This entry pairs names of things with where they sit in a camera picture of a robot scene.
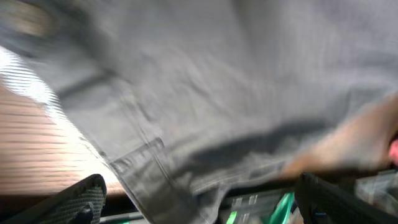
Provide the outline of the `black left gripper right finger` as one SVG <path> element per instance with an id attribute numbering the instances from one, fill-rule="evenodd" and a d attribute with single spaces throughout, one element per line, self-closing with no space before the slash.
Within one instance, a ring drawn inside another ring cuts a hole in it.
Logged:
<path id="1" fill-rule="evenodd" d="M 304 224 L 397 224 L 397 217 L 310 173 L 298 178 L 295 199 Z"/>

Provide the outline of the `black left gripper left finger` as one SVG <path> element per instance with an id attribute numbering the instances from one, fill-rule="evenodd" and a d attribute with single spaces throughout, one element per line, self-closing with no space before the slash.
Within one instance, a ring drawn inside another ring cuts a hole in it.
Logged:
<path id="1" fill-rule="evenodd" d="M 93 174 L 1 224 L 98 224 L 106 194 L 103 176 Z"/>

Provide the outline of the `grey shorts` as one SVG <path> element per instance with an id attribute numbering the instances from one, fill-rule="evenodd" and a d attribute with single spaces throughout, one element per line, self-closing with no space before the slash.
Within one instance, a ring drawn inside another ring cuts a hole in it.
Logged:
<path id="1" fill-rule="evenodd" d="M 152 223 L 228 191 L 373 170 L 397 131 L 396 1 L 2 1 L 2 79 Z"/>

